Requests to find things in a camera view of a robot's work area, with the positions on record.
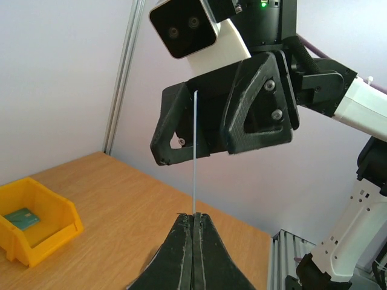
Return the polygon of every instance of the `screw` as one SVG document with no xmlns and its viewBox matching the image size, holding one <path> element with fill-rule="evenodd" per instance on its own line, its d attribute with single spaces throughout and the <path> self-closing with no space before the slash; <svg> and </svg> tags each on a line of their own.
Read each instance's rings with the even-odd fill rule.
<svg viewBox="0 0 387 290">
<path fill-rule="evenodd" d="M 266 91 L 272 91 L 276 87 L 276 83 L 273 80 L 268 80 L 265 82 L 264 88 Z"/>
<path fill-rule="evenodd" d="M 272 119 L 273 120 L 278 121 L 282 118 L 282 116 L 283 116 L 283 113 L 280 109 L 277 109 L 274 112 L 272 112 Z"/>
<path fill-rule="evenodd" d="M 186 140 L 182 139 L 182 138 L 179 138 L 178 140 L 179 144 L 184 146 L 186 144 Z"/>
<path fill-rule="evenodd" d="M 241 13 L 242 11 L 243 11 L 242 6 L 240 6 L 239 4 L 237 6 L 235 6 L 236 14 Z"/>
</svg>

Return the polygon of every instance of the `purple cable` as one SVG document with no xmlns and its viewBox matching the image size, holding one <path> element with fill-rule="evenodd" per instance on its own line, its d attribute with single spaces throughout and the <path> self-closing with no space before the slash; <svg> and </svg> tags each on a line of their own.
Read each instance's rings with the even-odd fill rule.
<svg viewBox="0 0 387 290">
<path fill-rule="evenodd" d="M 305 45 L 306 48 L 308 48 L 312 53 L 317 55 L 318 57 L 322 59 L 331 59 L 329 56 L 327 56 L 325 53 L 323 53 L 321 50 L 319 50 L 317 47 L 315 47 L 312 43 L 307 41 L 305 38 L 303 38 L 301 35 L 297 34 L 297 36 L 300 38 L 303 45 Z M 387 95 L 387 89 L 383 88 L 382 86 L 376 85 L 374 83 L 371 83 L 371 87 L 374 89 L 377 89 L 378 91 L 384 93 Z"/>
</svg>

